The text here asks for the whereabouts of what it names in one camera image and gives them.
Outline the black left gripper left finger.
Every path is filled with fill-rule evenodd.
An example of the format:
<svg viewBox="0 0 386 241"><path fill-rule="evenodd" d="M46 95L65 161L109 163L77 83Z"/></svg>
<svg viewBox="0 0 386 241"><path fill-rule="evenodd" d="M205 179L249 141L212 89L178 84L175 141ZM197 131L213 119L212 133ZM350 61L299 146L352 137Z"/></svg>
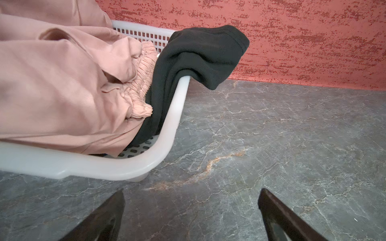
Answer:
<svg viewBox="0 0 386 241"><path fill-rule="evenodd" d="M116 241L124 208L124 194L118 190L61 240Z"/></svg>

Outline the pink shorts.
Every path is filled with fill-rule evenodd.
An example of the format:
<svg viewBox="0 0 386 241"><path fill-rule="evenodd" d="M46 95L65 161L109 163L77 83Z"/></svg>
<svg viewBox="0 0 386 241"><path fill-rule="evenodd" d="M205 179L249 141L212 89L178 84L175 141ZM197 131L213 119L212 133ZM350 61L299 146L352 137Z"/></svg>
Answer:
<svg viewBox="0 0 386 241"><path fill-rule="evenodd" d="M118 156L152 115L156 61L95 1L1 1L1 140Z"/></svg>

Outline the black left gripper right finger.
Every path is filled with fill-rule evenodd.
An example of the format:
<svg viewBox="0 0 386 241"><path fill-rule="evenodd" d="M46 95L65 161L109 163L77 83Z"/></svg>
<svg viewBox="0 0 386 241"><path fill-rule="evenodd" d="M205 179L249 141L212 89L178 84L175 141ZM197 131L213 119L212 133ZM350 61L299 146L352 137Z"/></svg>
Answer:
<svg viewBox="0 0 386 241"><path fill-rule="evenodd" d="M268 189L258 199L269 241L327 241Z"/></svg>

